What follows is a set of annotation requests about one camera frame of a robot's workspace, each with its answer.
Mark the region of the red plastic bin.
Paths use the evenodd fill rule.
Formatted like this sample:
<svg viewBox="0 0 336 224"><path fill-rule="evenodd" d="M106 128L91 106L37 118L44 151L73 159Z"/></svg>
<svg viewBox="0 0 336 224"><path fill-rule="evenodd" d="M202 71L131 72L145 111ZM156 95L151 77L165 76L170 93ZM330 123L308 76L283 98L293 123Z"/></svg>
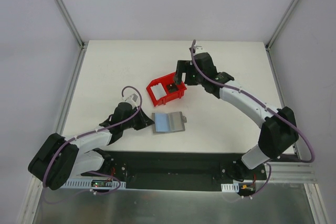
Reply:
<svg viewBox="0 0 336 224"><path fill-rule="evenodd" d="M175 84L173 77L175 72L152 80L146 87L146 91L154 105L166 105L168 102L181 99L187 89L184 82Z"/></svg>

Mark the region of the white card stack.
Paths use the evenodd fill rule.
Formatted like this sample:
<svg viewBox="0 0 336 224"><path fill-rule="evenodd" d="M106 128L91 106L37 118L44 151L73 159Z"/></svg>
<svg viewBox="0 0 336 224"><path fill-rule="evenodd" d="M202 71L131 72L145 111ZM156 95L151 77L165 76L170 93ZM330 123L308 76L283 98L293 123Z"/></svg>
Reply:
<svg viewBox="0 0 336 224"><path fill-rule="evenodd" d="M151 87L151 90L156 100L159 100L160 98L166 96L166 91L161 83L153 85Z"/></svg>

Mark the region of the grey leather card holder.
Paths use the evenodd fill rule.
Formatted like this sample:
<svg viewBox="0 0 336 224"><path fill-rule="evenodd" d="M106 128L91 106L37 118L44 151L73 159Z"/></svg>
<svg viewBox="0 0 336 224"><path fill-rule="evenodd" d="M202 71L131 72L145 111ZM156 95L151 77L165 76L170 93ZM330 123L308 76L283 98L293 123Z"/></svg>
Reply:
<svg viewBox="0 0 336 224"><path fill-rule="evenodd" d="M186 117L181 111L171 113L152 113L154 134L168 134L185 131Z"/></svg>

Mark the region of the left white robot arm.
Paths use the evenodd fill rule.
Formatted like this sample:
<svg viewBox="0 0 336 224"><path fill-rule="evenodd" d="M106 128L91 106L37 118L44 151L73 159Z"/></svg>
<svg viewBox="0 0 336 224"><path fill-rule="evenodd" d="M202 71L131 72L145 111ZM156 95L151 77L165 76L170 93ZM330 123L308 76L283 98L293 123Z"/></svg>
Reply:
<svg viewBox="0 0 336 224"><path fill-rule="evenodd" d="M114 176L112 156L103 150L118 141L125 130L142 130L154 122L140 106L120 102L114 112L90 132L70 138L58 133L47 137L28 165L28 171L45 188L57 190L70 177L97 173Z"/></svg>

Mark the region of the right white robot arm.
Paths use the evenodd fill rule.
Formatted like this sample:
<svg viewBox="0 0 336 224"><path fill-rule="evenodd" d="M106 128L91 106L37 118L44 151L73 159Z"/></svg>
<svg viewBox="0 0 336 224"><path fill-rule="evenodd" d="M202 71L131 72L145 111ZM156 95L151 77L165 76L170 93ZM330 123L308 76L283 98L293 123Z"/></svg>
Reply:
<svg viewBox="0 0 336 224"><path fill-rule="evenodd" d="M218 99L230 103L260 128L258 143L237 162L236 173L248 179L260 164L280 156L299 138L292 109L263 103L226 72L218 72L209 53L196 54L192 60L179 60L173 78L176 84L201 85Z"/></svg>

